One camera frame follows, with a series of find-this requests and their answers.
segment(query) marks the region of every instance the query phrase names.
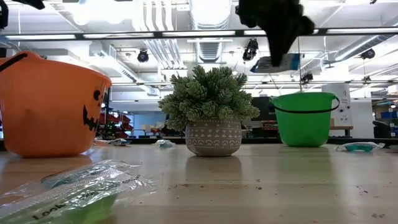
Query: white patterned pot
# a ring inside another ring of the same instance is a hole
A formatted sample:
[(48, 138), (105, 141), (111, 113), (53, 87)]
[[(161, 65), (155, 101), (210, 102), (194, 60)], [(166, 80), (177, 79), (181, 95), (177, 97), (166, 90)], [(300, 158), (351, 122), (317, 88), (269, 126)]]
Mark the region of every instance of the white patterned pot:
[(187, 125), (185, 142), (198, 156), (230, 156), (241, 146), (239, 121), (199, 120)]

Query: orange pumpkin bucket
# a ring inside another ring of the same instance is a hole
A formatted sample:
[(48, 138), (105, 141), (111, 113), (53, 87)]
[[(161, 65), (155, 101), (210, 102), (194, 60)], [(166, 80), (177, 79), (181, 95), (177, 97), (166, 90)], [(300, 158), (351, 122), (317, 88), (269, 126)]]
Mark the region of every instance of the orange pumpkin bucket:
[(95, 138), (111, 80), (88, 68), (20, 52), (0, 60), (4, 144), (24, 157), (75, 156)]

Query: clear plastic packaging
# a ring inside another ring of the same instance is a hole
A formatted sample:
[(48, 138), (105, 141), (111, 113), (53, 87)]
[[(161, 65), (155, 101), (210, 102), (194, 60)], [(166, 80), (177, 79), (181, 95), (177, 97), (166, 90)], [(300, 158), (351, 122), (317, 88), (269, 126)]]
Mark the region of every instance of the clear plastic packaging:
[(346, 152), (353, 152), (353, 151), (364, 151), (370, 152), (375, 149), (382, 149), (385, 146), (384, 143), (376, 144), (374, 142), (353, 142), (353, 143), (346, 143), (336, 147), (337, 151), (346, 151)]
[(157, 140), (156, 143), (153, 143), (154, 145), (158, 145), (160, 148), (170, 148), (174, 147), (175, 143), (171, 142), (170, 140)]
[(18, 197), (1, 205), (0, 223), (95, 223), (112, 214), (122, 192), (138, 197), (155, 191), (154, 182), (138, 174), (140, 167), (107, 160), (22, 185), (0, 197)]

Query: wooden table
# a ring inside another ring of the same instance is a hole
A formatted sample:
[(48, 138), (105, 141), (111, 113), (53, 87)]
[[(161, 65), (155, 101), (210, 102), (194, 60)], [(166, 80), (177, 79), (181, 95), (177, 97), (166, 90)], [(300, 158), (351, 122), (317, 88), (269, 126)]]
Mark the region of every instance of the wooden table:
[(220, 158), (196, 157), (183, 145), (101, 147), (59, 159), (2, 152), (0, 194), (54, 172), (116, 159), (142, 162), (141, 174), (153, 176), (159, 188), (125, 198), (103, 223), (397, 223), (397, 156), (277, 144), (242, 145)]

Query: black bucket handle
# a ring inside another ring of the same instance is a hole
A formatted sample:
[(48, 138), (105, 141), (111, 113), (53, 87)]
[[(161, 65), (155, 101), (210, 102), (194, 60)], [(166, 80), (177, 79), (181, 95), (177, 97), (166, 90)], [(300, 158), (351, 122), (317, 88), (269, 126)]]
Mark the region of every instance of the black bucket handle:
[(295, 114), (326, 113), (326, 112), (334, 111), (335, 109), (337, 109), (337, 108), (340, 106), (340, 100), (337, 98), (337, 96), (335, 96), (335, 99), (336, 99), (337, 102), (338, 102), (338, 105), (337, 105), (337, 106), (335, 106), (334, 108), (331, 108), (331, 109), (327, 109), (327, 110), (317, 110), (317, 111), (291, 111), (291, 110), (285, 110), (285, 109), (279, 108), (279, 107), (275, 106), (275, 104), (273, 104), (273, 105), (274, 105), (274, 108), (275, 108), (275, 109), (277, 109), (277, 110), (279, 110), (279, 111), (282, 111), (282, 112), (285, 112), (285, 113), (295, 113)]
[(27, 53), (16, 55), (15, 57), (10, 58), (7, 62), (4, 62), (0, 65), (0, 72), (4, 71), (6, 68), (14, 65), (16, 62), (20, 61), (21, 59), (27, 57)]

